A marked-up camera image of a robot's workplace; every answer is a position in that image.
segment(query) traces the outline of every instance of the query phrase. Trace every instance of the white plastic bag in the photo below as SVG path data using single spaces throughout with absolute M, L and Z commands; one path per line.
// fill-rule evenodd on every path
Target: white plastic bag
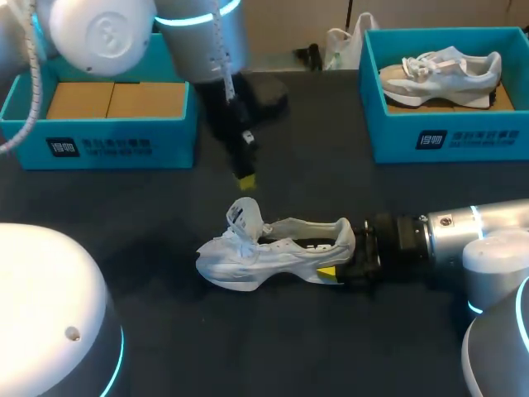
M 358 69 L 360 67 L 364 33 L 371 29 L 379 29 L 379 24 L 368 12 L 360 14 L 352 35 L 342 29 L 330 29 L 327 32 L 323 69 Z

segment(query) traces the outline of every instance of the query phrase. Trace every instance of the shoe sole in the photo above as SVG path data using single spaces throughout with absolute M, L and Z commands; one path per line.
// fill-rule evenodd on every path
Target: shoe sole
M 411 108 L 419 108 L 424 102 L 433 98 L 443 98 L 466 108 L 490 108 L 490 93 L 485 95 L 482 93 L 447 93 L 443 96 L 427 95 L 424 97 L 407 97 L 406 95 L 391 93 L 384 90 L 384 94 L 392 100 Z
M 320 277 L 317 273 L 317 269 L 344 265 L 345 263 L 349 261 L 350 261 L 350 258 L 335 260 L 335 261 L 331 261 L 326 264 L 321 264 L 317 268 L 312 268 L 312 267 L 307 268 L 306 267 L 306 268 L 302 268 L 299 270 L 285 269 L 281 271 L 270 271 L 269 273 L 266 273 L 266 274 L 251 275 L 251 276 L 245 277 L 247 281 L 220 281 L 220 280 L 215 280 L 215 279 L 206 277 L 203 273 L 200 272 L 200 270 L 198 272 L 204 279 L 206 279 L 207 281 L 209 281 L 210 283 L 218 287 L 222 287 L 224 289 L 231 289 L 232 291 L 251 292 L 251 291 L 255 291 L 256 289 L 258 289 L 260 285 L 263 284 L 267 279 L 269 279 L 273 275 L 277 275 L 278 273 L 290 273 L 312 284 L 340 285 L 340 283 L 337 283 L 333 280 L 330 280 L 325 277 Z

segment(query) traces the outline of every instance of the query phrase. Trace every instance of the shoe insole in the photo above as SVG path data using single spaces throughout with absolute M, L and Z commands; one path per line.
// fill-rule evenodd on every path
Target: shoe insole
M 261 237 L 259 239 L 259 244 L 272 244 L 277 240 Z M 301 248 L 304 248 L 309 251 L 325 251 L 331 248 L 336 244 L 336 240 L 331 238 L 304 238 L 299 240 L 294 240 Z

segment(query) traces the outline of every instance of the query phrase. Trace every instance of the blue box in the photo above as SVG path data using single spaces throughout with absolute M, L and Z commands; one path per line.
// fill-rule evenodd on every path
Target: blue box
M 515 112 L 388 111 L 379 70 L 451 45 L 467 55 L 500 53 L 503 86 Z M 360 96 L 377 163 L 529 159 L 529 41 L 519 28 L 368 31 Z M 424 136 L 436 145 L 421 145 Z
M 16 149 L 24 170 L 88 169 L 181 169 L 193 166 L 197 135 L 196 94 L 186 83 L 186 100 L 181 118 L 130 118 L 46 120 L 59 82 L 113 81 L 116 83 L 182 83 L 174 72 L 170 54 L 161 35 L 153 35 L 142 61 L 129 72 L 103 79 L 90 76 L 58 58 L 42 67 L 43 106 L 41 120 Z M 23 126 L 31 103 L 31 77 L 18 76 L 0 113 L 6 139 Z M 56 156 L 53 143 L 74 151 Z

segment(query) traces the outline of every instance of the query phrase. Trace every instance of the black table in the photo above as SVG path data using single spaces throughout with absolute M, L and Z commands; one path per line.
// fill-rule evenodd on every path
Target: black table
M 360 224 L 378 211 L 529 197 L 529 163 L 377 166 L 356 73 L 279 77 L 291 112 L 255 132 L 251 195 L 267 222 Z M 458 294 L 417 282 L 372 298 L 293 277 L 238 294 L 197 277 L 195 250 L 224 231 L 241 196 L 204 129 L 191 171 L 26 173 L 0 162 L 1 219 L 66 233 L 101 266 L 131 349 L 133 396 L 465 395 Z

